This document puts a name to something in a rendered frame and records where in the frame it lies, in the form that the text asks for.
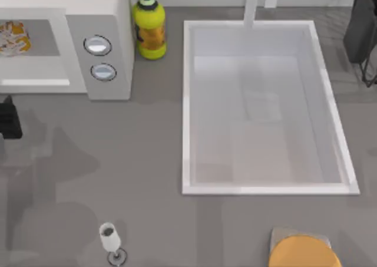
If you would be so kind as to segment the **tall white tap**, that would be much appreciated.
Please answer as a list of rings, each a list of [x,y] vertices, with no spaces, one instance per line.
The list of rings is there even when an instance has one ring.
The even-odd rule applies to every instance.
[[[243,23],[246,28],[251,28],[254,23],[258,0],[246,0],[244,7]]]

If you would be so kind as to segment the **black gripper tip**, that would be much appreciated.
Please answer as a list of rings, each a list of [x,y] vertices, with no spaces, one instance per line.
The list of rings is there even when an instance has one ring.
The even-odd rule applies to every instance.
[[[10,95],[0,103],[0,134],[10,140],[23,136],[19,115]]]

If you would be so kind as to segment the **clear stemmed glass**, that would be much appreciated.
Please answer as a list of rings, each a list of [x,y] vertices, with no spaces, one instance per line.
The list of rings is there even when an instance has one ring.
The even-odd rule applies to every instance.
[[[121,238],[110,222],[105,222],[99,227],[102,246],[107,252],[107,261],[112,267],[122,267],[127,258],[127,252],[121,246]]]

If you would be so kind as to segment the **white sink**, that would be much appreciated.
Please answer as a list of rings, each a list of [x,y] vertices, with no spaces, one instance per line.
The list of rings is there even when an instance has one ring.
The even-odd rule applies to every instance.
[[[185,21],[184,195],[358,195],[313,21]]]

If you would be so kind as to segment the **orange round bread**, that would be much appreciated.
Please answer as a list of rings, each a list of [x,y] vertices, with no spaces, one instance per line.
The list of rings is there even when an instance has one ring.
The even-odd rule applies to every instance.
[[[307,235],[280,240],[269,255],[268,267],[343,267],[324,241]]]

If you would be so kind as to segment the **pale microwave oven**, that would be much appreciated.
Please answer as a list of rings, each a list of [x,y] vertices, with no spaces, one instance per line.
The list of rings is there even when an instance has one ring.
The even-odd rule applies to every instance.
[[[134,66],[131,0],[0,0],[0,22],[21,21],[28,52],[0,56],[0,94],[84,93],[91,100],[128,100]],[[94,56],[86,38],[106,37],[112,50]],[[98,81],[90,69],[110,64],[117,76]]]

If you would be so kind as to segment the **yellow and white food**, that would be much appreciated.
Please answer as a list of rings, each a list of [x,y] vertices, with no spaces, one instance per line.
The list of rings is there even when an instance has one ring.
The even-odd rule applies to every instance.
[[[21,21],[0,22],[0,56],[14,57],[31,49],[31,40]]]

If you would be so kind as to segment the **yellow green bottle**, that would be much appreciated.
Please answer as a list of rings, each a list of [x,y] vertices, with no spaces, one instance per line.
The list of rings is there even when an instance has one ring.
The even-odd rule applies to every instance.
[[[137,50],[147,60],[163,58],[167,51],[166,13],[157,0],[138,0],[133,6]]]

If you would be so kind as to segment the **round microwave knob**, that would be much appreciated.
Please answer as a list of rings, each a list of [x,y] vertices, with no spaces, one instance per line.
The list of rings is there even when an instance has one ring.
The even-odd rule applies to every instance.
[[[112,50],[112,45],[106,37],[95,35],[84,40],[85,50],[94,56],[105,56]]]
[[[98,81],[111,81],[117,76],[116,69],[106,63],[93,65],[90,69],[92,77]]]

